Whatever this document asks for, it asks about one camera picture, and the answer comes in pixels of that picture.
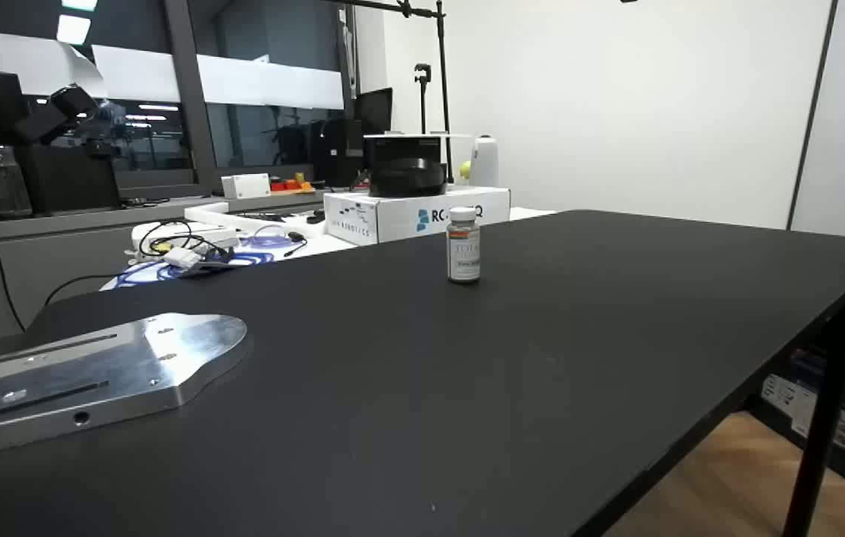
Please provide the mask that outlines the small white pill bottle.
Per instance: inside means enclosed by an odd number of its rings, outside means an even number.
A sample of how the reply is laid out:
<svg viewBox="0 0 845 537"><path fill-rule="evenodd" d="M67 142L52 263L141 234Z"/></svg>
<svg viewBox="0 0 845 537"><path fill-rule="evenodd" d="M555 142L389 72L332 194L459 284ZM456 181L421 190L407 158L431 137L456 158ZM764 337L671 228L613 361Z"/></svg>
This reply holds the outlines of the small white pill bottle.
<svg viewBox="0 0 845 537"><path fill-rule="evenodd" d="M453 284L476 284L480 276L480 227L471 206L456 206L447 212L447 276Z"/></svg>

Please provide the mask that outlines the white plastic bottle background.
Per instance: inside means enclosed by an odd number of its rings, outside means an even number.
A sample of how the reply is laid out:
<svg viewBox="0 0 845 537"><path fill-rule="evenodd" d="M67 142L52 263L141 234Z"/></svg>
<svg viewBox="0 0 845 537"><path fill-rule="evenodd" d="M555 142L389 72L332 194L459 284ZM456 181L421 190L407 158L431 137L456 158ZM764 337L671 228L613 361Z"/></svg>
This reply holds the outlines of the white plastic bottle background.
<svg viewBox="0 0 845 537"><path fill-rule="evenodd" d="M500 181L500 142L494 134L477 134L471 146L471 181L497 184Z"/></svg>

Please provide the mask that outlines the white cardboard box blue logo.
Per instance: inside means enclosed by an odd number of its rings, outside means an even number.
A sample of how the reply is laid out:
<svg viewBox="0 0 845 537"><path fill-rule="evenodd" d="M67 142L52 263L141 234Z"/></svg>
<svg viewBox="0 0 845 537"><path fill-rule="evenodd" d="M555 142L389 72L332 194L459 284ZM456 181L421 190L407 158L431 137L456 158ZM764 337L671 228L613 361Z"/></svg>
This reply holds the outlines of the white cardboard box blue logo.
<svg viewBox="0 0 845 537"><path fill-rule="evenodd" d="M418 234L440 234L456 206L477 212L480 224L512 216L507 187L447 187L431 195L374 195L340 190L324 195L326 231L349 243L379 243Z"/></svg>

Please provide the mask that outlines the black computer monitor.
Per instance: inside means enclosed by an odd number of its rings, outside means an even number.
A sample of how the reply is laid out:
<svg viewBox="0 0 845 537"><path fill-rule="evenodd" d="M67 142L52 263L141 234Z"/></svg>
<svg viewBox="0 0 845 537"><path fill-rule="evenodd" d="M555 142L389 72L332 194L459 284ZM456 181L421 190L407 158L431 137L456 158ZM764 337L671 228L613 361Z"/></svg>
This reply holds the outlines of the black computer monitor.
<svg viewBox="0 0 845 537"><path fill-rule="evenodd" d="M391 127L395 88L374 88L359 96L359 115L367 134L385 134Z"/></svg>

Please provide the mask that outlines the small white box orange items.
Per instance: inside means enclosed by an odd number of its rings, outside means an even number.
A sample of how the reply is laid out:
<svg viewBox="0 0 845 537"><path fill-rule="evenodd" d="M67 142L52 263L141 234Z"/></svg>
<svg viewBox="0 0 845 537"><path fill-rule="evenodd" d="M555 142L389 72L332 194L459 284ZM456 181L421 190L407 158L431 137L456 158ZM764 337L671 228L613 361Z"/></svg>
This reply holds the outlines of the small white box orange items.
<svg viewBox="0 0 845 537"><path fill-rule="evenodd" d="M271 181L265 172L229 172L222 179L228 198L261 198L271 194Z"/></svg>

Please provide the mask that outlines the silver metal mounting plate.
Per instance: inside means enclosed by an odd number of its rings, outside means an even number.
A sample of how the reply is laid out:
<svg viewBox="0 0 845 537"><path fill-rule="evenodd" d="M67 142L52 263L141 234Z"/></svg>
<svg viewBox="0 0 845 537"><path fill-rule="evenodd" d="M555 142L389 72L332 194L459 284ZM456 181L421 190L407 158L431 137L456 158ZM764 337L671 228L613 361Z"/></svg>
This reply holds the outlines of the silver metal mounting plate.
<svg viewBox="0 0 845 537"><path fill-rule="evenodd" d="M195 398L249 348L228 313L155 313L0 354L0 451Z"/></svg>

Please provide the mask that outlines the black table leg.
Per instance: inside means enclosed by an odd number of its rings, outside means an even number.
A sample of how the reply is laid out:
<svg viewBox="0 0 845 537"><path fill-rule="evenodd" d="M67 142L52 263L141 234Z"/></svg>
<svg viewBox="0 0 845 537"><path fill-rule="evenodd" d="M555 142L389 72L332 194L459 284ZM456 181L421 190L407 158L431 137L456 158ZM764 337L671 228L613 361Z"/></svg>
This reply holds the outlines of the black table leg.
<svg viewBox="0 0 845 537"><path fill-rule="evenodd" d="M795 491L788 500L783 537L810 537L821 480L828 471L828 455L833 448L833 431L839 422L839 409L845 397L845 304L836 309L830 324L836 328L836 337L828 354L821 389L818 389L815 410L810 421L810 434L806 434L806 448L801 455Z"/></svg>

